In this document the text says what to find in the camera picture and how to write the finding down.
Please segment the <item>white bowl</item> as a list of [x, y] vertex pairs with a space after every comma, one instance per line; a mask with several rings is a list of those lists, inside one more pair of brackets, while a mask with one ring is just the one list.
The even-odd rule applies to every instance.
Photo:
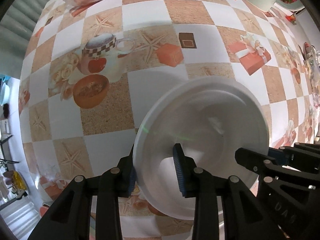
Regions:
[[189, 80], [164, 94], [142, 121], [133, 148], [137, 183], [156, 210], [191, 220], [195, 199], [179, 190], [174, 145], [212, 175], [235, 175], [252, 187], [257, 175], [236, 162], [235, 152], [246, 148], [265, 155], [269, 138], [261, 105], [244, 85], [221, 76]]

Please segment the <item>clutter of packages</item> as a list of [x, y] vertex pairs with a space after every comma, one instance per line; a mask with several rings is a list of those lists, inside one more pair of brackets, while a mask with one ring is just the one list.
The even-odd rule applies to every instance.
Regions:
[[319, 50], [305, 42], [302, 55], [306, 69], [307, 85], [313, 97], [313, 104], [315, 107], [319, 107]]

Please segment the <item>patterned vinyl tablecloth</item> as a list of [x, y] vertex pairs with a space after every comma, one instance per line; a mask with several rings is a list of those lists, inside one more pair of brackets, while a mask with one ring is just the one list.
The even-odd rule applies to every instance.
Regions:
[[155, 102], [179, 83], [233, 78], [262, 106], [273, 147], [317, 132], [299, 33], [247, 0], [49, 0], [22, 64], [22, 146], [44, 202], [129, 153]]

